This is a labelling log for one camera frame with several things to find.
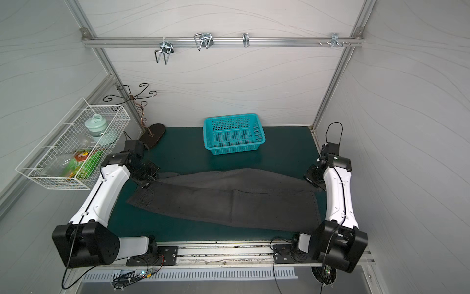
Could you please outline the dark grey long pants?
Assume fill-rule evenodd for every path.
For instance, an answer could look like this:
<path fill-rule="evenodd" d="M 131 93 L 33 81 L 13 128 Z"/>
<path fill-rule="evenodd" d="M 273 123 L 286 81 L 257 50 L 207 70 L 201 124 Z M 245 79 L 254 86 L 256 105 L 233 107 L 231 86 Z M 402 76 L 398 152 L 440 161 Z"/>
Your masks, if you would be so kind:
<path fill-rule="evenodd" d="M 316 191 L 305 180 L 259 169 L 162 173 L 127 202 L 172 218 L 311 234 L 321 224 Z"/>

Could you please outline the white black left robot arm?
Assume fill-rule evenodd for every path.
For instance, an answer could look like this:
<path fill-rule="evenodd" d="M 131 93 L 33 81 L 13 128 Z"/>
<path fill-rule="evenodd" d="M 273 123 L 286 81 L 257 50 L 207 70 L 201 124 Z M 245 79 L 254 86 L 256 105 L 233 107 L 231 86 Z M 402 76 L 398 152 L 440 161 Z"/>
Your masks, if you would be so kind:
<path fill-rule="evenodd" d="M 128 140 L 122 152 L 109 154 L 82 207 L 66 225 L 54 229 L 51 237 L 66 268 L 97 267 L 134 256 L 157 255 L 153 236 L 120 238 L 108 229 L 126 182 L 147 186 L 155 180 L 159 168 L 143 159 L 145 149 L 143 142 Z"/>

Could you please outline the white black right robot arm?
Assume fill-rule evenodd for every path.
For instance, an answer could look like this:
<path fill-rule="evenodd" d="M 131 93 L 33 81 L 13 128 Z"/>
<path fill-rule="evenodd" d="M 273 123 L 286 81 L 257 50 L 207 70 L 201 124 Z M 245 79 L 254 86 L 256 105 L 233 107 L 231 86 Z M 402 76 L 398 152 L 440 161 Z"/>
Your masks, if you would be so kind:
<path fill-rule="evenodd" d="M 325 220 L 311 234 L 294 237 L 291 256 L 295 262 L 322 263 L 327 267 L 351 273 L 367 245 L 367 233 L 359 229 L 354 215 L 350 182 L 351 160 L 340 155 L 338 143 L 325 143 L 304 178 L 326 193 Z"/>

